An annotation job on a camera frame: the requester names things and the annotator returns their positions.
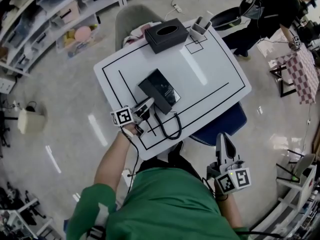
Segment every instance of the tissue box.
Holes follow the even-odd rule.
[[[184,43],[189,32],[177,18],[174,18],[146,29],[144,35],[154,53],[158,54]]]

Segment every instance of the person in black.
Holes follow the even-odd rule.
[[[288,42],[293,42],[293,35],[289,28],[298,15],[300,1],[310,2],[311,0],[268,0],[258,20],[251,19],[246,28],[225,36],[223,41],[230,50],[236,49],[234,55],[242,56],[246,60],[250,59],[248,50],[257,41],[272,37],[280,28]]]

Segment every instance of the person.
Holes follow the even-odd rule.
[[[132,124],[125,129],[137,133]],[[233,195],[224,196],[216,187],[214,198],[191,164],[180,155],[182,142],[168,154],[168,162],[157,157],[142,162],[123,206],[116,210],[116,192],[129,139],[120,131],[105,153],[93,185],[83,190],[68,222],[67,240],[86,239],[97,221],[102,221],[104,229],[99,230],[105,233],[102,238],[108,240],[248,238]],[[106,216],[101,220],[103,211]]]
[[[256,42],[263,38],[271,38],[278,29],[282,30],[289,44],[292,44],[294,39],[289,28],[298,15],[300,1],[311,0],[267,0],[258,20],[251,19],[246,28],[225,36],[222,38],[223,41],[230,50],[236,49],[234,55],[245,60],[250,59],[248,50]]]

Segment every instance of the blue chair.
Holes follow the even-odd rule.
[[[190,138],[208,146],[215,146],[219,133],[233,135],[246,122],[247,117],[245,112],[240,102],[238,102],[206,126],[193,133]]]

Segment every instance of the black pants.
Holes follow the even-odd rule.
[[[247,57],[248,50],[250,50],[261,38],[265,37],[265,34],[259,32],[257,21],[252,19],[246,28],[229,34],[222,39],[230,50],[236,49],[234,51],[235,55]]]
[[[176,149],[171,151],[168,154],[168,162],[159,160],[156,156],[143,161],[139,170],[137,171],[137,174],[144,171],[144,170],[148,170],[151,168],[156,168],[156,167],[160,167],[160,168],[179,168],[182,170],[185,170],[186,172],[192,174],[193,176],[195,176],[197,179],[199,179],[200,181],[202,181],[202,179],[200,178],[199,174],[196,172],[196,170],[192,167],[191,163],[189,163],[186,159],[184,159],[180,154],[179,151],[177,151]]]

